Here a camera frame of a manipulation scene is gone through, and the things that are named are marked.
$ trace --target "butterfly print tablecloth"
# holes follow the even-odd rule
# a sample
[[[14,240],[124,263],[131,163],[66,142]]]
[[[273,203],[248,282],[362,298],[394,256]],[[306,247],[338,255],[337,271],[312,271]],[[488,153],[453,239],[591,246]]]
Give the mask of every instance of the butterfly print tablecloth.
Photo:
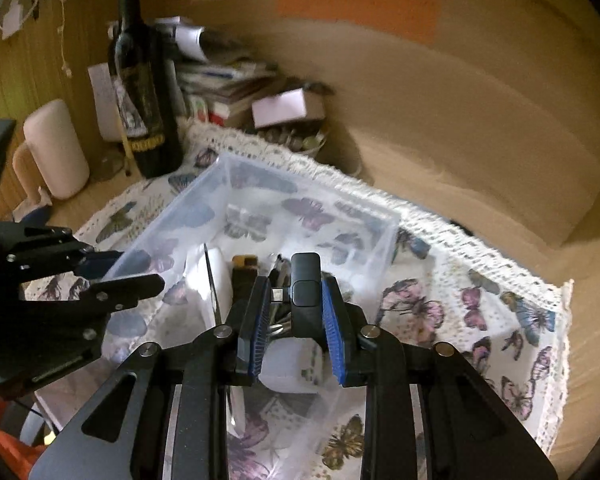
[[[189,129],[186,141],[186,161],[176,174],[134,184],[96,213],[76,233],[77,238],[100,250],[124,250],[221,150],[264,160],[398,210],[401,228],[374,321],[403,342],[429,347],[444,340],[455,345],[544,452],[550,452],[566,400],[571,284],[563,288],[547,285],[445,219],[261,139],[196,124]],[[283,207],[298,216],[308,232],[320,232],[331,220],[330,212],[309,198],[287,199]],[[208,221],[204,215],[201,212],[196,221]],[[373,226],[368,227],[373,237]],[[263,243],[266,229],[267,218],[244,218],[236,210],[228,212],[224,234],[248,246]],[[322,243],[333,248],[333,262],[337,264],[366,241],[345,236]],[[161,246],[152,254],[152,266],[158,272],[173,265],[170,252],[169,246]],[[83,279],[66,274],[33,283],[27,298],[76,298],[87,286]],[[178,305],[182,302],[179,294],[176,284],[162,301]],[[147,317],[150,309],[141,305],[137,311]],[[138,334],[145,329],[138,326]],[[101,360],[40,390],[42,404],[52,406],[59,426],[96,390],[111,367]],[[302,396],[256,393],[253,398],[245,393],[251,409],[244,436],[229,436],[232,480],[276,478],[280,475],[276,464],[292,463],[294,454],[299,454],[301,463],[292,470],[302,471],[307,478],[359,477],[365,424],[363,391],[340,398],[331,411],[332,427],[325,429],[319,442],[314,440],[298,453],[294,431],[307,417]],[[422,425],[416,422],[420,471],[424,474],[421,432]]]

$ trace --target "silver screw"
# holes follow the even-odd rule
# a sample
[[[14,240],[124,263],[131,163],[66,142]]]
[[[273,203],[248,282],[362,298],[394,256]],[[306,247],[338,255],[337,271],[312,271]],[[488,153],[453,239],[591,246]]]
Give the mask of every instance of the silver screw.
[[[214,328],[214,336],[218,339],[224,339],[225,337],[229,337],[231,335],[231,327],[228,325],[218,325]]]
[[[442,355],[442,357],[451,357],[456,352],[456,349],[449,343],[442,342],[436,345],[436,352],[438,352],[438,355]]]
[[[158,345],[156,343],[144,343],[140,345],[139,350],[142,357],[151,357],[158,351]]]
[[[365,325],[360,329],[360,333],[367,339],[375,339],[380,335],[380,329],[376,325]]]
[[[87,341],[93,341],[98,336],[98,333],[93,328],[85,328],[82,332],[82,337]]]

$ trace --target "bottle neck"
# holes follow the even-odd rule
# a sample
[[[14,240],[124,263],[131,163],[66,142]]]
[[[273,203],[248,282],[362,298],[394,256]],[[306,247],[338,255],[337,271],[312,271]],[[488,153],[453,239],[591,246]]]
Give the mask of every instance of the bottle neck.
[[[136,23],[142,23],[140,0],[118,0],[120,30],[126,30]]]

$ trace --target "white box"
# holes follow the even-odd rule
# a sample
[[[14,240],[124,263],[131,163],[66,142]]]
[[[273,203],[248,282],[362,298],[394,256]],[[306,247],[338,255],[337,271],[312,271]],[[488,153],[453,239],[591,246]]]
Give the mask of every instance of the white box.
[[[251,110],[256,128],[324,118],[322,96],[301,88],[260,99],[251,105]]]

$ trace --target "plastic bin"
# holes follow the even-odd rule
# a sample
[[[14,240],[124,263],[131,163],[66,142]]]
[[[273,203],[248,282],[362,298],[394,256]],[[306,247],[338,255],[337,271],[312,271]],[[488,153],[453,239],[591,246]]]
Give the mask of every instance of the plastic bin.
[[[196,287],[189,278],[200,273],[196,265],[204,260],[204,243],[219,248],[227,262],[236,254],[256,254],[261,262],[273,262],[277,254],[290,258],[298,252],[316,252],[322,270],[336,276],[349,301],[373,319],[381,280],[394,254],[398,221],[395,212],[353,200],[311,179],[223,153],[107,274],[106,280],[159,272],[166,286],[157,298],[112,315],[103,354],[120,362],[144,341],[168,348],[206,330],[208,322],[200,305],[206,306],[200,300],[208,296],[208,290],[202,290],[208,285],[199,282],[199,290],[189,290]],[[216,282],[219,296],[231,289],[228,281]],[[254,446],[250,452],[256,457],[260,448],[278,450],[277,458],[263,466],[268,473],[259,473],[266,478],[294,478],[308,465],[309,457],[315,458],[320,440],[330,434],[336,406],[349,395],[331,375],[328,355],[323,358],[314,394],[273,392],[262,384],[238,393],[240,399],[232,404],[244,404],[245,413],[236,417],[242,417],[238,428],[228,428],[231,467],[239,466],[235,460],[245,438],[250,439]],[[280,424],[284,431],[274,428]],[[267,436],[254,444],[253,433],[264,434],[264,426]]]

